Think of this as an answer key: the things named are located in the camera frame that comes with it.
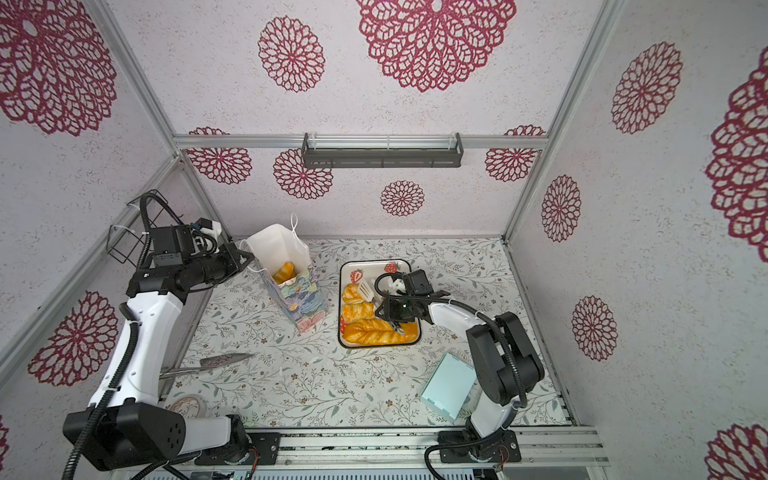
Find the knotted bread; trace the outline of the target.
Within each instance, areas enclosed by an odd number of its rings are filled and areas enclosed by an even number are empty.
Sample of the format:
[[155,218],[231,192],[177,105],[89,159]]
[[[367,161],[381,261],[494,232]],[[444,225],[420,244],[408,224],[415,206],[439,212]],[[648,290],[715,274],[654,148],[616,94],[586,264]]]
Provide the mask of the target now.
[[360,294],[359,285],[351,283],[343,289],[342,301],[344,304],[355,305],[366,302],[366,298]]

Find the floral paper bag white interior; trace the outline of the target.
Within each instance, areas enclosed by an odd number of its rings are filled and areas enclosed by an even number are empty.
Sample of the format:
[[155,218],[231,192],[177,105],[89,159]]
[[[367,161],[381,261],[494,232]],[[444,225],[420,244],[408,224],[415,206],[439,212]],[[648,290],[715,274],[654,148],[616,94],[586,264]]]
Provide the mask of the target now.
[[308,245],[298,236],[298,216],[290,226],[272,224],[242,240],[239,246],[254,255],[254,266],[270,297],[299,333],[310,331],[327,316]]

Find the bread roll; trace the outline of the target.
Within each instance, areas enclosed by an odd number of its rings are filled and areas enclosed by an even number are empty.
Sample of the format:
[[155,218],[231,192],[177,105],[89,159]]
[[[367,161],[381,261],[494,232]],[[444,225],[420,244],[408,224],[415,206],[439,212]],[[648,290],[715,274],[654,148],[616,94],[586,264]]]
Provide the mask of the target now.
[[296,267],[292,262],[285,262],[273,275],[273,280],[281,285],[297,275]]

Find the metal tongs with white tips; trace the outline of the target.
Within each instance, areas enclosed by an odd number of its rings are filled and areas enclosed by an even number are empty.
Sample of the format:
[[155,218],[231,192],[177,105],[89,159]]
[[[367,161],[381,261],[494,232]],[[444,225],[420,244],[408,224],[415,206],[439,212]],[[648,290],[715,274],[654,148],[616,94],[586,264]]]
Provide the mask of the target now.
[[375,290],[366,280],[361,280],[358,283],[358,293],[366,302],[375,303],[377,300]]

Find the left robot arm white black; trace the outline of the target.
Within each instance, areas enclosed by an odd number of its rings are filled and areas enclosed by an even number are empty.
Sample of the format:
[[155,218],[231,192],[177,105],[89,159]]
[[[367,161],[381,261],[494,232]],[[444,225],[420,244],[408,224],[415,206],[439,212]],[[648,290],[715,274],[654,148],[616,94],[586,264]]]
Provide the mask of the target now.
[[239,416],[187,420],[161,407],[159,387],[170,336],[188,296],[231,279],[255,257],[212,220],[185,223],[156,190],[141,194],[138,208],[146,241],[119,307],[123,329],[88,407],[65,419],[63,434],[72,450],[64,479],[74,478],[82,459],[102,472],[139,466],[146,477],[204,456],[237,463],[252,452]]

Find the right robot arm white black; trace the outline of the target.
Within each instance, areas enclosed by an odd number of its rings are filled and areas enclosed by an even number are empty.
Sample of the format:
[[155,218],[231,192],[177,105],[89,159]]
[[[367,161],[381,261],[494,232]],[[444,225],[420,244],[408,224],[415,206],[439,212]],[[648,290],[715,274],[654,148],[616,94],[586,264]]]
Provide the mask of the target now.
[[545,368],[519,317],[505,312],[495,317],[435,290],[424,270],[385,272],[373,284],[381,298],[376,313],[390,323],[425,321],[464,335],[482,394],[462,431],[444,431],[424,451],[426,468],[441,477],[431,456],[443,464],[498,461],[501,466],[521,460],[516,434],[510,426],[528,407],[528,393],[544,379]]

